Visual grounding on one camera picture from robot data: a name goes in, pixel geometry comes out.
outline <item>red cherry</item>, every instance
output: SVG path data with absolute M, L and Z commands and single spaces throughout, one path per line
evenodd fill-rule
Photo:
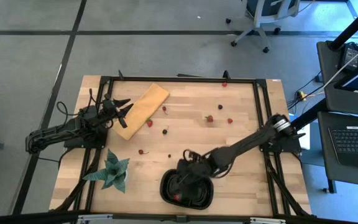
M 140 155 L 143 155 L 143 154 L 147 154 L 147 153 L 149 153 L 149 152 L 144 152 L 143 149 L 139 149 L 138 153 L 139 153 Z
M 173 195 L 173 199 L 175 199 L 177 202 L 180 201 L 180 195 Z
M 166 108 L 165 106 L 163 106 L 163 107 L 162 107 L 162 111 L 164 111 L 164 113 L 165 113 L 166 115 L 168 115 L 167 112 L 166 112 L 166 110 L 167 110 L 167 108 Z

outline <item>white cable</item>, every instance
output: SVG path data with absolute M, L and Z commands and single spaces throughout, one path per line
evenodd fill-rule
M 326 88 L 326 87 L 328 86 L 328 84 L 329 84 L 347 65 L 349 65 L 351 61 L 353 61 L 353 60 L 354 60 L 355 58 L 357 58 L 357 57 L 358 57 L 358 54 L 356 54 L 356 55 L 355 55 L 352 59 L 350 59 L 350 61 L 348 61 L 341 69 L 339 69 L 339 70 L 335 73 L 335 75 L 334 75 L 332 78 L 330 78 L 330 79 L 328 80 L 328 82 L 323 85 L 323 87 L 321 87 L 320 92 L 318 92 L 317 94 L 322 93 L 322 92 L 324 91 L 324 88 Z
M 309 7 L 311 5 L 311 3 L 309 3 L 306 7 L 304 7 L 303 9 L 301 9 L 300 11 L 298 11 L 298 13 L 300 13 L 301 11 L 305 10 L 307 7 Z

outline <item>metal bracket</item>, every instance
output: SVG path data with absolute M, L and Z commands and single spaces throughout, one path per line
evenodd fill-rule
M 118 70 L 118 75 L 119 75 L 119 79 L 120 79 L 120 80 L 124 80 L 124 76 L 122 75 L 120 69 Z
M 186 223 L 188 222 L 188 217 L 186 215 L 177 215 L 177 223 Z
M 92 220 L 106 220 L 106 219 L 112 219 L 112 214 L 79 215 L 78 216 L 79 222 L 92 221 Z
M 250 222 L 255 224 L 285 224 L 285 220 L 279 220 L 275 218 L 251 217 Z
M 100 77 L 99 87 L 101 85 L 109 83 L 109 81 L 110 81 L 110 77 L 105 77 L 105 76 Z
M 228 72 L 227 70 L 225 70 L 225 71 L 223 72 L 222 78 L 225 78 L 226 80 L 231 79 L 231 78 L 230 78 L 230 75 L 229 75 L 229 72 Z
M 261 86 L 262 88 L 267 88 L 266 79 L 257 78 L 257 79 L 255 79 L 255 81 L 256 81 L 256 83 L 258 83 L 258 85 Z

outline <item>aloe plant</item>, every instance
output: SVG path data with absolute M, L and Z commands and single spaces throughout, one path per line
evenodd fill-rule
M 109 149 L 105 169 L 98 170 L 83 177 L 84 180 L 104 180 L 102 189 L 114 185 L 117 190 L 125 193 L 125 177 L 129 159 L 118 161 L 117 156 Z

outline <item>wooden tabletop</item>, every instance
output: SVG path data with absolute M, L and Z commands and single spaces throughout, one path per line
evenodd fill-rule
M 99 76 L 84 76 L 76 111 L 87 105 L 89 88 L 98 92 Z M 136 102 L 152 82 L 115 81 L 112 97 L 118 100 L 130 98 Z M 167 114 L 159 108 L 154 115 L 153 126 L 146 124 L 126 141 L 113 130 L 108 133 L 105 150 L 101 153 L 99 169 L 104 168 L 107 148 L 121 159 L 130 158 L 126 193 L 114 186 L 101 190 L 103 182 L 96 182 L 92 212 L 103 213 L 153 213 L 185 215 L 235 215 L 271 216 L 269 188 L 262 153 L 257 148 L 237 157 L 231 172 L 222 179 L 213 179 L 214 197 L 205 210 L 182 208 L 164 202 L 160 196 L 163 174 L 176 168 L 185 149 L 204 154 L 215 147 L 231 145 L 257 130 L 257 112 L 251 84 L 156 82 L 170 92 L 163 103 Z M 280 80 L 267 80 L 272 113 L 288 115 L 287 104 Z M 264 121 L 267 116 L 260 89 Z M 214 122 L 207 123 L 205 116 L 213 115 Z M 168 134 L 162 130 L 168 128 Z M 139 155 L 143 149 L 148 154 Z M 78 182 L 84 149 L 69 152 L 62 160 L 53 191 L 50 208 L 59 206 Z M 311 213 L 305 181 L 299 161 L 291 154 L 281 155 L 285 183 L 296 201 Z M 87 183 L 80 208 L 85 207 Z M 276 186 L 278 209 L 283 213 L 280 191 Z

